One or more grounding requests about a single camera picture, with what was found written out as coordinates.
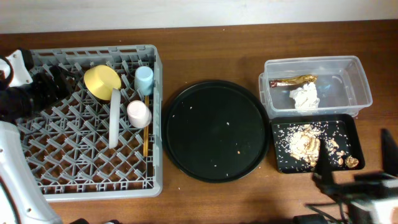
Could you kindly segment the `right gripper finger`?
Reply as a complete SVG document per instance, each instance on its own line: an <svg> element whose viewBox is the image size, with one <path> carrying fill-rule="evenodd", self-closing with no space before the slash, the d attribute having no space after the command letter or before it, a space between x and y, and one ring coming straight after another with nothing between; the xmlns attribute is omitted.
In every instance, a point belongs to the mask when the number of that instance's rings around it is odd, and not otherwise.
<svg viewBox="0 0 398 224"><path fill-rule="evenodd" d="M387 129L381 129L382 168L397 177L397 143Z"/></svg>
<svg viewBox="0 0 398 224"><path fill-rule="evenodd" d="M329 162L328 150L324 140L320 141L318 161L313 171L313 181L316 184L334 184L332 166Z"/></svg>

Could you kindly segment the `blue plastic cup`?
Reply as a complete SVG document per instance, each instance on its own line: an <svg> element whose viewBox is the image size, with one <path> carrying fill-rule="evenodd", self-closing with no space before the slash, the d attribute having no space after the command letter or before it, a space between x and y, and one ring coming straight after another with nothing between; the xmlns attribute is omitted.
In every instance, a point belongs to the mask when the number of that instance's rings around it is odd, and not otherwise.
<svg viewBox="0 0 398 224"><path fill-rule="evenodd" d="M134 88L144 96L153 94L154 72L150 67L141 66L136 69Z"/></svg>

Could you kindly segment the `white tissue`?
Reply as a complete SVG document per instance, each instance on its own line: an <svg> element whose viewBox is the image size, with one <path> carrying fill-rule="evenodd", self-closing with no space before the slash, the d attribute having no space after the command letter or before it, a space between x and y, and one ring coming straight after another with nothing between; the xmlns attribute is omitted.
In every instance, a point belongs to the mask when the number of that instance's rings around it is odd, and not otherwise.
<svg viewBox="0 0 398 224"><path fill-rule="evenodd" d="M294 107L298 110L316 109L320 102L314 82L304 84L303 87L290 91L289 97L295 101Z"/></svg>

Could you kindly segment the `yellow plastic bowl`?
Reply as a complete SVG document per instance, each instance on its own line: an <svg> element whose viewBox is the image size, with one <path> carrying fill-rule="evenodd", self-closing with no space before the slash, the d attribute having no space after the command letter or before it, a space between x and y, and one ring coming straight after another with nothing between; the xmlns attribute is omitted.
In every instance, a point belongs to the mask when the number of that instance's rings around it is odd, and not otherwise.
<svg viewBox="0 0 398 224"><path fill-rule="evenodd" d="M101 100L110 100L113 89L121 88L121 78L107 65L98 65L87 70L83 79L89 92Z"/></svg>

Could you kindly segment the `gold snack wrapper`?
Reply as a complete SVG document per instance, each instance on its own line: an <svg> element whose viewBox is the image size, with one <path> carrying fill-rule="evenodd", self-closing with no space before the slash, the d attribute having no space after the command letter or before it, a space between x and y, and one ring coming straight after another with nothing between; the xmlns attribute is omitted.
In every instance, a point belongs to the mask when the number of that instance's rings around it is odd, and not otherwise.
<svg viewBox="0 0 398 224"><path fill-rule="evenodd" d="M271 80L269 84L271 88L279 86L294 86L303 83L316 82L317 78L318 77L316 75L301 75L297 77Z"/></svg>

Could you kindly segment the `peanut shell food scraps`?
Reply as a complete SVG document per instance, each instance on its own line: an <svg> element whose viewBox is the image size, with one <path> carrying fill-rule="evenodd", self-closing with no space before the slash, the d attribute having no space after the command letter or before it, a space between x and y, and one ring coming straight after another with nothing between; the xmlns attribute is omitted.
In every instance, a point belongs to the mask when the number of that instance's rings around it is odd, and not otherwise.
<svg viewBox="0 0 398 224"><path fill-rule="evenodd" d="M279 172L311 172L324 144L328 161L336 170L359 169L359 156L354 154L354 141L342 121L282 123L272 126Z"/></svg>

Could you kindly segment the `pink plastic cup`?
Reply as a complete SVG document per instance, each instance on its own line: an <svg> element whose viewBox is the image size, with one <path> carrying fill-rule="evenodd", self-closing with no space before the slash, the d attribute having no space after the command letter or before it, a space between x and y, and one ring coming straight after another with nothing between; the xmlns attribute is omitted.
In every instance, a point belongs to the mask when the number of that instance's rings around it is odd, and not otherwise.
<svg viewBox="0 0 398 224"><path fill-rule="evenodd" d="M144 128L152 121L152 113L145 103L139 100L132 101L127 106L127 116L135 128Z"/></svg>

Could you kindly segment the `grey round plate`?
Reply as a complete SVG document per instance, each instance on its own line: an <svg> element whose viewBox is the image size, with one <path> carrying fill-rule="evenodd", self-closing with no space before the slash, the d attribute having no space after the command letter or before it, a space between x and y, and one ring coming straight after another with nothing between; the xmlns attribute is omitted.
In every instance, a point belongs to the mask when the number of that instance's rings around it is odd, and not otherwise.
<svg viewBox="0 0 398 224"><path fill-rule="evenodd" d="M119 118L120 118L121 94L118 89L113 88L109 112L109 147L118 145Z"/></svg>

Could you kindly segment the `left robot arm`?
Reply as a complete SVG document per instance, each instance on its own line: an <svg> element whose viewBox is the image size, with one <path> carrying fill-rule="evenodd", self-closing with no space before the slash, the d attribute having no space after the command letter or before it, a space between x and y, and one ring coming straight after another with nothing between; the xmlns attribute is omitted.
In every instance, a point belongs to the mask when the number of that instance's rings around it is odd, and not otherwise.
<svg viewBox="0 0 398 224"><path fill-rule="evenodd" d="M38 73L28 84L10 86L1 81L1 222L61 223L44 198L22 151L21 135L15 124L42 111L75 91L76 76L54 65L50 74Z"/></svg>

